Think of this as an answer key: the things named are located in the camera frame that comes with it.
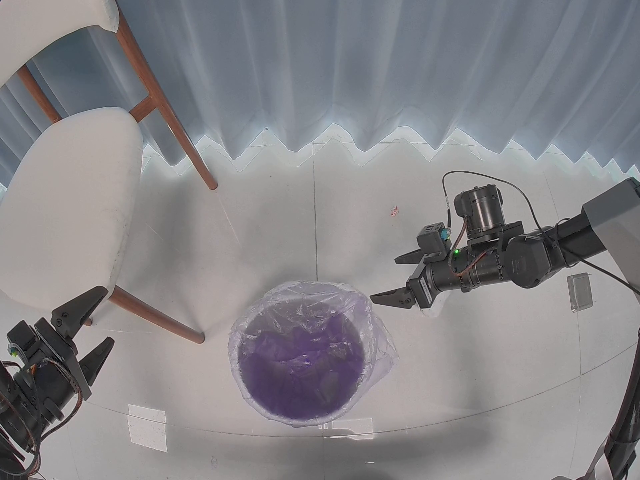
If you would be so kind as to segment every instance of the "wooden chair frame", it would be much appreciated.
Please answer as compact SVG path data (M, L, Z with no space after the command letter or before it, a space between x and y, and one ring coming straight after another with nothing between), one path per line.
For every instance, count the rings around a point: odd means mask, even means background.
M127 59L131 63L131 66L137 73L138 78L140 78L140 82L142 82L142 85L144 85L148 92L148 96L135 105L129 113L139 123L142 119L153 112L153 110L158 109L169 126L169 129L180 143L180 146L182 146L182 149L193 163L196 171L204 180L204 183L206 183L207 187L211 190L215 190L215 188L218 187L218 183L204 164L200 154L189 139L187 132L184 130L180 119L178 119L173 111L171 103L169 103L164 95L164 91L162 90L162 87L160 87L160 84L158 84L156 76L151 71L151 68L149 68L147 59L145 59L135 37L133 37L129 24L125 20L120 6L118 6L118 12L120 14L120 25L118 26L116 37L120 46L124 50ZM22 83L51 122L55 123L60 121L62 117L55 107L53 107L46 94L44 94L26 65L22 66L18 70L18 76L20 76ZM144 318L145 320L187 340L193 341L194 343L203 343L204 341L204 333L191 329L177 320L174 320L157 309L149 306L142 300L136 298L132 294L124 291L119 286L115 287L111 297L109 297L109 300L134 315ZM86 325L91 325L91 321L87 321Z

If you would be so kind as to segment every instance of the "white chair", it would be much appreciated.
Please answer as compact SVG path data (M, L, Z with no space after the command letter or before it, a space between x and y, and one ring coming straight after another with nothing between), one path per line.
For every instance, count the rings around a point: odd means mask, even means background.
M89 25L120 34L132 64L141 66L141 72L136 70L149 96L131 113L100 108L56 118L55 108L23 64L56 39ZM140 181L143 138L138 122L155 108L177 118L115 0L1 0L0 86L18 70L54 123L24 156L0 204L0 289L18 302L51 311L94 286L104 286L111 302L121 308L202 343L202 332L116 285ZM178 125L167 122L175 133ZM195 148L193 152L204 166ZM198 171L215 188L204 169L208 180Z

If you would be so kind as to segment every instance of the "blue curtain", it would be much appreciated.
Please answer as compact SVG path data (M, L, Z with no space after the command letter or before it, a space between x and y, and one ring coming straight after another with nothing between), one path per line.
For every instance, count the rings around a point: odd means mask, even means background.
M363 150L408 125L433 147L458 127L496 152L640 160L638 0L118 2L192 140L232 157L265 127L297 150L334 122ZM101 29L30 66L63 116L145 96ZM0 90L0 182L48 124L16 77ZM182 158L158 116L143 130Z

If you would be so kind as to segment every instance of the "floor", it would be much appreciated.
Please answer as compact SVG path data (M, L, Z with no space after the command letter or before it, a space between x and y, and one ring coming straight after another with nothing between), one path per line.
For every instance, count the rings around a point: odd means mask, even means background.
M290 428L262 418L230 372L228 331L254 300L295 279L344 282L365 294L404 284L393 258L422 226L446 220L451 169L519 185L538 219L555 224L626 176L551 148L533 160L500 155L456 131L434 151L399 129L369 152L332 126L290 152L264 132L236 161L198 145L220 187L145 149L119 284L206 334L194 345L107 303L78 334L81 354L116 345L92 397L43 446L47 480L551 479L580 476L620 406L634 356L635 297L597 272L592 308L570 310L566 276L533 290L512 284L452 292L442 313L376 306L400 357L341 420ZM450 194L482 179L447 178ZM533 229L519 194L508 220ZM453 231L460 222L454 217ZM620 274L607 253L594 260ZM4 327L41 316L3 299ZM640 478L640 466L630 479Z

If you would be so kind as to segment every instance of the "trash can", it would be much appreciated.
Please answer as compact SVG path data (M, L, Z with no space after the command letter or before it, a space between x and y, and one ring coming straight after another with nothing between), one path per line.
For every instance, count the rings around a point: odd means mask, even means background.
M256 301L233 325L228 352L244 399L293 427L343 416L397 361L366 295L308 281Z

